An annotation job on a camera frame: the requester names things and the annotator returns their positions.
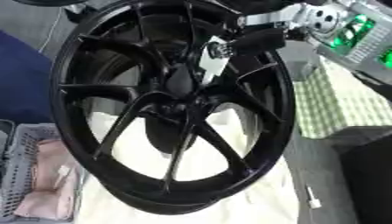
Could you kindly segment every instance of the black wheel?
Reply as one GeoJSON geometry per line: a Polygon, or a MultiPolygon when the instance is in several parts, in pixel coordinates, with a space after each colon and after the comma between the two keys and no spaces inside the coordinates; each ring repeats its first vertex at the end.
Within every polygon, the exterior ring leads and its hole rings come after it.
{"type": "Polygon", "coordinates": [[[194,212],[250,186],[282,156],[295,105],[276,52],[234,57],[221,76],[201,84],[200,55],[212,36],[229,40],[223,23],[232,13],[203,1],[120,1],[82,22],[62,47],[52,70],[54,119],[75,158],[119,200],[156,214],[194,212]],[[114,84],[130,69],[138,71],[133,85],[114,84]],[[102,141],[88,125],[93,97],[123,103],[102,141]],[[259,124],[248,133],[254,139],[244,156],[206,121],[226,103],[259,124]],[[170,155],[162,178],[130,169],[112,155],[116,139],[137,117],[146,119],[155,148],[170,155]],[[197,137],[227,160],[227,168],[178,180],[179,161],[197,137]]]}

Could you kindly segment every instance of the bolt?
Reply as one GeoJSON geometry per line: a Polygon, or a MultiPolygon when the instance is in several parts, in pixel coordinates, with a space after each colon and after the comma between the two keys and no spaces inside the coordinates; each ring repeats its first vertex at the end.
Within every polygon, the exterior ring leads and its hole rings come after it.
{"type": "Polygon", "coordinates": [[[246,23],[247,23],[247,20],[246,20],[245,17],[238,17],[238,19],[237,19],[237,25],[238,25],[240,28],[245,27],[246,23]]]}

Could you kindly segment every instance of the folded towel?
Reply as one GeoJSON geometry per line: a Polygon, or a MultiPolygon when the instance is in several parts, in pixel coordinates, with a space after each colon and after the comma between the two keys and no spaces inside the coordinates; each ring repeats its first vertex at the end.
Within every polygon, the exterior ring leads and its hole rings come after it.
{"type": "Polygon", "coordinates": [[[60,140],[38,143],[37,164],[32,169],[33,192],[14,212],[24,217],[68,220],[74,211],[78,164],[60,140]]]}

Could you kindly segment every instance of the plaid cloth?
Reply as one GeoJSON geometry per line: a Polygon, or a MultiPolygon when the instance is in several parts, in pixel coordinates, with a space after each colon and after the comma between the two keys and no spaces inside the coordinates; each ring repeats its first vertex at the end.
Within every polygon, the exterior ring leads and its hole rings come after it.
{"type": "Polygon", "coordinates": [[[306,81],[294,82],[304,137],[325,138],[348,127],[392,126],[389,102],[345,68],[321,59],[306,81]]]}

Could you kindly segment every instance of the white towel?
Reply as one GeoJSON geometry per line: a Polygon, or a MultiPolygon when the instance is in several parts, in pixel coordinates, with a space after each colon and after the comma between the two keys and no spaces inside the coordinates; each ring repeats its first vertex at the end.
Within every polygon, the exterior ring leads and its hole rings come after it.
{"type": "MultiPolygon", "coordinates": [[[[115,116],[94,113],[91,127],[96,137],[102,139],[115,120],[115,116]]],[[[240,155],[246,154],[248,138],[242,132],[240,119],[233,109],[210,116],[208,122],[233,148],[239,149],[237,152],[240,155]]],[[[169,159],[162,157],[148,142],[142,118],[136,119],[120,136],[113,155],[124,165],[154,178],[162,178],[169,163],[169,159]]],[[[227,167],[225,158],[198,138],[193,147],[185,152],[176,179],[201,179],[213,176],[227,167]]],[[[83,188],[75,224],[297,224],[298,213],[298,198],[290,170],[281,158],[267,175],[247,190],[196,213],[175,216],[146,213],[128,206],[107,192],[91,176],[83,188]]]]}

